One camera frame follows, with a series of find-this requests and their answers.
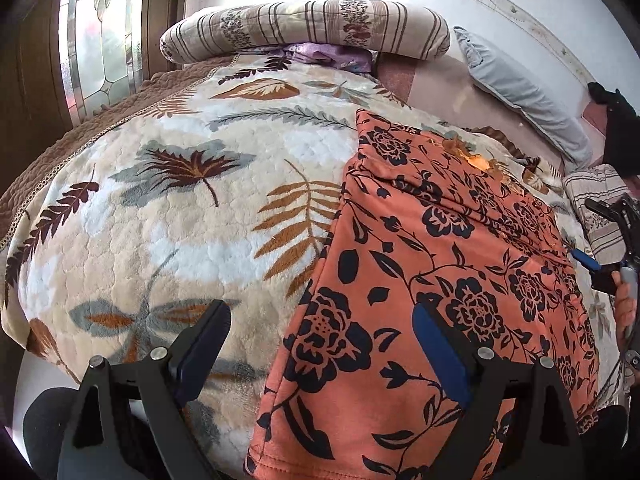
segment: white pillow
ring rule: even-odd
[[[567,173],[586,168],[593,155],[589,138],[544,83],[481,36],[462,27],[453,30],[476,86],[521,113],[562,153]]]

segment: purple fabric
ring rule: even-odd
[[[242,50],[241,53],[286,56],[300,63],[320,64],[355,73],[371,72],[373,59],[371,52],[365,48],[318,43],[258,46]]]

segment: stained glass window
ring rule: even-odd
[[[142,0],[60,0],[60,65],[74,126],[142,84]]]

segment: orange floral fabric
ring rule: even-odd
[[[502,357],[552,357],[585,431],[598,356],[552,211],[433,134],[365,110],[356,123],[360,146],[268,377],[246,471],[422,478],[463,410],[417,340],[417,303]],[[503,402],[476,478],[491,475],[512,407]]]

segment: bedspread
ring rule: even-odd
[[[565,243],[589,251],[561,190],[497,141],[362,76],[244,56],[101,132],[36,186],[2,248],[2,327],[80,381],[92,355],[139,359],[224,299],[231,331],[186,418],[208,457],[241,477],[266,375],[358,145],[359,108],[434,132],[526,186],[556,213]],[[588,274],[577,278],[588,306]],[[600,382],[615,354],[607,301],[588,308]]]

